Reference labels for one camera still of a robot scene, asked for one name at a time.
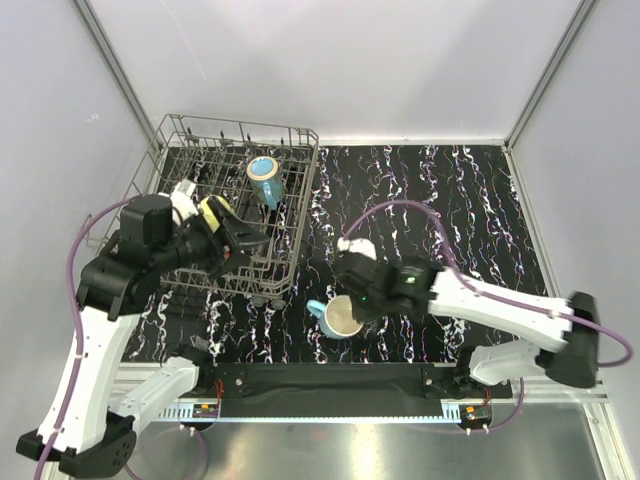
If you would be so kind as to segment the paper cup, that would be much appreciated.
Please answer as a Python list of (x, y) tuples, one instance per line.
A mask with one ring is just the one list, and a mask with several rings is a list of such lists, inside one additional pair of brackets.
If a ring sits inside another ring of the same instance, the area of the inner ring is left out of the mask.
[(216, 233), (221, 227), (225, 216), (236, 214), (228, 201), (218, 195), (210, 195), (201, 200), (197, 208), (212, 233)]

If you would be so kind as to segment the blue mug cream inside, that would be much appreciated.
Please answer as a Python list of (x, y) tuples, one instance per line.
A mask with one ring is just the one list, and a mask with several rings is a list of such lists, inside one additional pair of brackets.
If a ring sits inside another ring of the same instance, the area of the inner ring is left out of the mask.
[(316, 318), (321, 332), (330, 339), (350, 338), (363, 328), (363, 324), (353, 316), (353, 306), (348, 295), (338, 295), (326, 304), (309, 300), (306, 309)]

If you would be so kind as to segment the blue butterfly mug orange inside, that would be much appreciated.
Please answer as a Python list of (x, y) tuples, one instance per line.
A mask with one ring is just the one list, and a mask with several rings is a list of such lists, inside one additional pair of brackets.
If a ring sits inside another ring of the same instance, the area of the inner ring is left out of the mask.
[(246, 175), (260, 202), (275, 211), (284, 196), (280, 163), (269, 156), (255, 157), (247, 165)]

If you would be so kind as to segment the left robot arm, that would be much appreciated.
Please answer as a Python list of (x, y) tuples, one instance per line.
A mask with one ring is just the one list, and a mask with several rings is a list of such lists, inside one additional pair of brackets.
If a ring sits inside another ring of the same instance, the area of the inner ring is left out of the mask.
[(222, 276), (248, 265), (250, 251), (269, 240), (219, 196), (195, 204), (181, 192), (148, 194), (116, 206), (115, 243), (84, 266), (78, 283), (75, 256), (67, 258), (72, 346), (45, 420), (16, 445), (18, 454), (37, 461), (36, 478), (48, 461), (75, 479), (114, 476), (168, 405), (222, 388), (211, 354), (182, 345), (123, 400), (109, 402), (124, 349), (161, 277), (193, 265)]

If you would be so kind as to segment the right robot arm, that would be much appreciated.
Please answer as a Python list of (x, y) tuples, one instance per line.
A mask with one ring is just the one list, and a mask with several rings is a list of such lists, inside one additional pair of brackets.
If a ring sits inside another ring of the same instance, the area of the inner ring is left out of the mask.
[(598, 370), (599, 318), (593, 296), (539, 297), (474, 281), (452, 268), (416, 257), (400, 265), (342, 252), (335, 264), (354, 318), (375, 323), (391, 314), (455, 317), (509, 332), (514, 340), (462, 354), (452, 395), (475, 397), (513, 377), (545, 374), (569, 387), (589, 389)]

